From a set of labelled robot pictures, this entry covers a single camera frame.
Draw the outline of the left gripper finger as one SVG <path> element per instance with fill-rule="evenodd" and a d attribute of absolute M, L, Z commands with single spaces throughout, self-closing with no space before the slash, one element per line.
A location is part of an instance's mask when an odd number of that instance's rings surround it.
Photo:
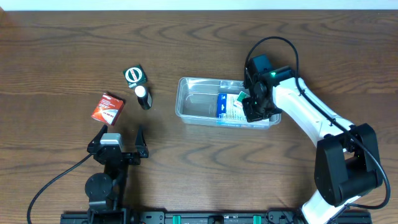
<path fill-rule="evenodd" d="M 144 133 L 143 133 L 142 126 L 139 126 L 139 129 L 137 131 L 135 147 L 136 147 L 137 152 L 147 152 L 147 144 L 144 139 Z"/>
<path fill-rule="evenodd" d="M 102 126 L 102 128 L 100 129 L 100 131 L 98 132 L 98 134 L 90 141 L 90 143 L 88 144 L 88 147 L 95 147 L 97 145 L 100 145 L 100 141 L 101 141 L 103 134 L 105 134 L 107 132 L 108 132 L 108 126 L 104 124 Z"/>

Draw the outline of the white green medicine box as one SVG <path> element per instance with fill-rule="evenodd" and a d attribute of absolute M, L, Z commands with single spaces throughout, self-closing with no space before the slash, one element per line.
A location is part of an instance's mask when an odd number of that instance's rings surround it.
<path fill-rule="evenodd" d="M 243 100 L 246 98 L 249 98 L 250 95 L 248 95 L 247 93 L 241 91 L 239 93 L 239 95 L 237 96 L 237 98 L 235 99 L 233 105 L 237 108 L 242 108 L 243 107 Z"/>

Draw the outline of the red orange small box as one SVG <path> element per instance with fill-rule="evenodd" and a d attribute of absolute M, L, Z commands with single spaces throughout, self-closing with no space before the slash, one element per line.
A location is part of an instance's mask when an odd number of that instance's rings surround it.
<path fill-rule="evenodd" d="M 114 126 L 124 105 L 125 103 L 122 99 L 103 93 L 91 117 L 107 125 Z"/>

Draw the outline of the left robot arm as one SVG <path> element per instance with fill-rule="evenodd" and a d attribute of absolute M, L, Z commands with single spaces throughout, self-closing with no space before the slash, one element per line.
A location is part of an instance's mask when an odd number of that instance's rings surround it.
<path fill-rule="evenodd" d="M 119 133 L 108 133 L 104 125 L 90 141 L 87 152 L 104 165 L 104 171 L 93 174 L 85 184 L 89 198 L 88 224 L 139 223 L 137 212 L 123 207 L 128 167 L 137 166 L 149 157 L 142 128 L 139 128 L 134 152 L 123 152 L 124 144 Z"/>

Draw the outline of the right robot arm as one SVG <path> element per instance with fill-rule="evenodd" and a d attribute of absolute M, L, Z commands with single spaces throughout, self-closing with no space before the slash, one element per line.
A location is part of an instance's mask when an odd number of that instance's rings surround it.
<path fill-rule="evenodd" d="M 355 201 L 385 183 L 376 133 L 327 107 L 290 67 L 274 69 L 265 55 L 245 63 L 248 122 L 287 113 L 316 147 L 316 192 L 301 208 L 304 223 L 332 223 Z"/>

